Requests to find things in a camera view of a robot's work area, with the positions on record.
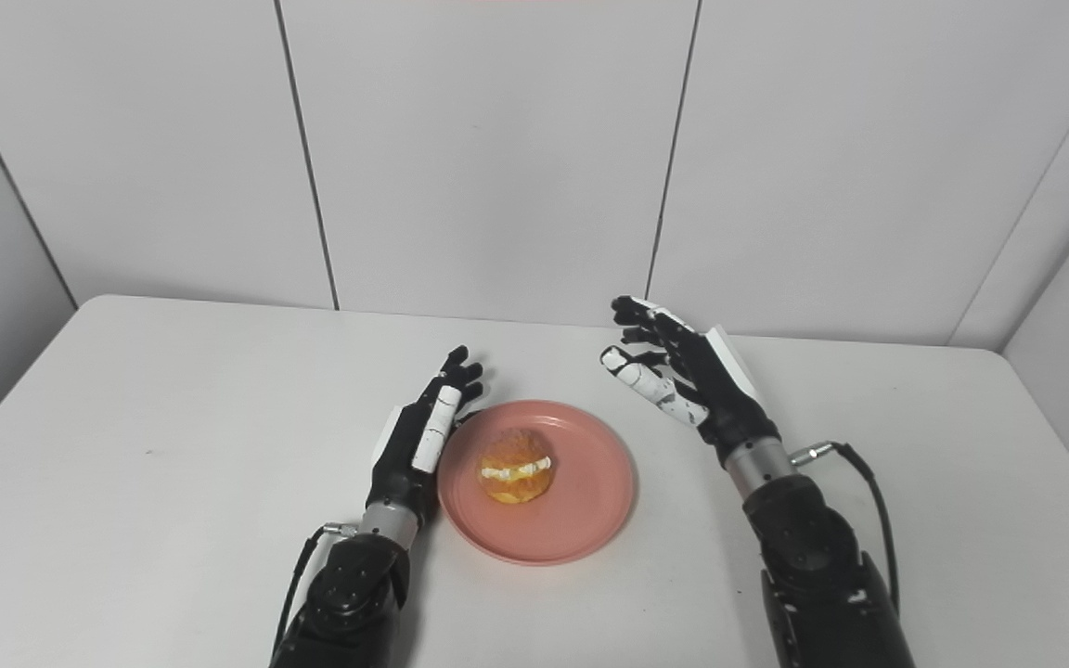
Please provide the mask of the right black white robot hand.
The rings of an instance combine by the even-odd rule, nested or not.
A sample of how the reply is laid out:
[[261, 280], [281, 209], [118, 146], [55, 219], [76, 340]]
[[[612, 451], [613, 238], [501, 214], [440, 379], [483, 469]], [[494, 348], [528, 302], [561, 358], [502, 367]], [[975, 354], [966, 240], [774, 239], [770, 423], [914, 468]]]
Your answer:
[[731, 356], [687, 322], [654, 302], [629, 295], [611, 300], [620, 345], [599, 363], [636, 394], [677, 421], [695, 428], [718, 462], [780, 432], [764, 408], [737, 382]]

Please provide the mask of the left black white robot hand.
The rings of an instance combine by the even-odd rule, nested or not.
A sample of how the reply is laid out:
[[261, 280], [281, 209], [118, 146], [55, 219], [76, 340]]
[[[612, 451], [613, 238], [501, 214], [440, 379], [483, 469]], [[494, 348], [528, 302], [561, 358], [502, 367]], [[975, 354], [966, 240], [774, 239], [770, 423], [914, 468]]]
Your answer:
[[410, 513], [419, 527], [438, 508], [436, 472], [443, 448], [466, 405], [483, 397], [483, 366], [470, 362], [470, 348], [458, 346], [419, 398], [400, 410], [370, 475], [366, 510], [394, 507]]

